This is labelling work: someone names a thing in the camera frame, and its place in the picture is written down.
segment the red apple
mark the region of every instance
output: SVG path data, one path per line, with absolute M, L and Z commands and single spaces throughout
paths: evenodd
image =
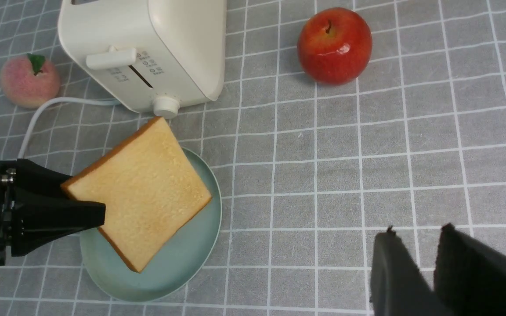
M 297 43 L 300 64 L 315 81 L 338 86 L 357 78 L 372 52 L 368 24 L 346 8 L 330 8 L 312 16 Z

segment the white cable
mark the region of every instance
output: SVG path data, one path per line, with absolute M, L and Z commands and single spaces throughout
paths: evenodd
M 86 100 L 82 98 L 70 98 L 70 97 L 59 97 L 54 98 L 52 100 L 46 101 L 36 112 L 34 112 L 33 117 L 30 119 L 29 127 L 26 130 L 25 138 L 22 140 L 21 149 L 18 151 L 18 158 L 22 159 L 25 156 L 26 147 L 29 144 L 30 136 L 33 133 L 34 130 L 34 124 L 36 124 L 36 120 L 38 120 L 38 117 L 40 117 L 40 114 L 42 114 L 42 111 L 46 110 L 49 106 L 52 104 L 60 103 L 60 102 L 73 102 L 73 103 L 82 103 L 82 104 L 90 104 L 90 105 L 102 105 L 102 106 L 114 106 L 117 104 L 120 104 L 119 100 L 107 100 L 107 101 L 100 101 L 100 100 Z

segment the apple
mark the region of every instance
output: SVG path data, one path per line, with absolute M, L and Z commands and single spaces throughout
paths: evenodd
M 356 12 L 329 8 L 312 16 L 297 42 L 300 64 L 313 80 L 339 86 L 357 78 L 372 53 L 368 24 Z
M 58 95 L 60 76 L 54 64 L 44 56 L 26 54 L 5 62 L 0 72 L 0 86 L 14 104 L 39 108 Z

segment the plate rim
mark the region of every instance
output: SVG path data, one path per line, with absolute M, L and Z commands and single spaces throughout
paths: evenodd
M 103 286 L 101 286 L 101 284 L 99 284 L 99 282 L 96 282 L 95 281 L 95 277 L 93 276 L 92 274 L 92 271 L 88 268 L 88 266 L 86 265 L 86 246 L 83 246 L 84 242 L 83 240 L 86 239 L 86 237 L 84 238 L 84 236 L 86 236 L 88 234 L 88 232 L 92 231 L 92 230 L 97 230 L 97 228 L 91 228 L 90 230 L 83 230 L 82 232 L 80 232 L 79 234 L 79 246 L 81 248 L 81 255 L 82 255 L 82 268 L 85 268 L 85 270 L 87 271 L 87 274 L 89 274 L 90 278 L 91 278 L 91 281 L 101 290 L 103 291 L 105 294 L 107 294 L 108 296 L 116 299 L 116 300 L 119 300 L 121 302 L 137 302 L 137 303 L 143 303 L 143 302 L 154 302 L 156 300 L 160 300 L 161 298 L 166 298 L 167 296 L 173 294 L 174 292 L 177 292 L 178 290 L 180 290 L 181 288 L 183 288 L 184 286 L 186 286 L 190 280 L 192 280 L 193 278 L 195 278 L 196 274 L 198 274 L 198 272 L 200 272 L 200 270 L 203 269 L 204 265 L 206 264 L 206 262 L 208 261 L 208 259 L 210 258 L 210 256 L 212 255 L 212 252 L 214 250 L 214 247 L 216 246 L 217 244 L 217 240 L 220 236 L 220 230 L 221 230 L 221 223 L 222 223 L 222 220 L 223 220 L 223 205 L 222 205 L 222 201 L 221 201 L 221 190 L 220 190 L 220 184 L 218 183 L 217 181 L 217 178 L 216 178 L 216 175 L 214 174 L 212 168 L 210 166 L 208 166 L 208 164 L 205 162 L 205 160 L 199 156 L 199 154 L 195 153 L 194 151 L 190 150 L 189 148 L 186 148 L 186 147 L 183 147 L 181 146 L 181 149 L 183 150 L 183 152 L 188 152 L 190 154 L 192 154 L 195 158 L 198 158 L 208 169 L 208 172 L 212 175 L 213 177 L 213 180 L 216 184 L 216 188 L 217 188 L 217 198 L 218 200 L 220 201 L 220 220 L 219 220 L 219 223 L 218 223 L 218 226 L 217 226 L 217 232 L 216 232 L 216 238 L 214 238 L 214 241 L 212 243 L 212 246 L 208 252 L 208 255 L 204 258 L 204 261 L 200 264 L 200 267 L 193 273 L 192 276 L 190 276 L 190 278 L 188 278 L 187 280 L 185 280 L 185 282 L 183 282 L 181 284 L 181 286 L 177 287 L 175 290 L 172 290 L 171 292 L 163 295 L 163 296 L 158 296 L 156 298 L 151 298 L 150 300 L 125 300 L 123 298 L 117 298 L 116 296 L 110 294 L 107 290 L 104 289 Z

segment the toaster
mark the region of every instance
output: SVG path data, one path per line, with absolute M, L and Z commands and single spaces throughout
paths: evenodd
M 226 0 L 63 0 L 68 56 L 126 108 L 174 118 L 224 84 Z

